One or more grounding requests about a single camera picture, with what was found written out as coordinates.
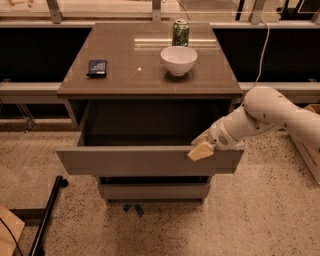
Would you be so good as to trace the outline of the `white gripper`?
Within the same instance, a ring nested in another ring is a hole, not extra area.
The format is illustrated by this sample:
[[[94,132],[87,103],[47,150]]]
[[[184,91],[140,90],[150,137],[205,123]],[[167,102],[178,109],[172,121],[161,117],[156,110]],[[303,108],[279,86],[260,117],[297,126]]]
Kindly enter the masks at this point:
[[[223,117],[192,140],[191,144],[196,146],[188,153],[188,157],[192,161],[210,157],[214,154],[215,145],[217,150],[242,150],[244,143],[241,137],[244,131],[244,125],[239,120]]]

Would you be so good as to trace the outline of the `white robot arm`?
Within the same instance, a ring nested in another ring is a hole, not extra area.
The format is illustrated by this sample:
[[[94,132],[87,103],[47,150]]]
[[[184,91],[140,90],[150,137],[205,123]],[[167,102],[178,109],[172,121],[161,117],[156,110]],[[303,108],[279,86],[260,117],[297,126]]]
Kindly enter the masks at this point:
[[[215,150],[239,150],[242,140],[284,129],[315,153],[320,150],[320,115],[300,108],[268,86],[250,89],[243,103],[215,121],[191,142],[188,157],[197,161]]]

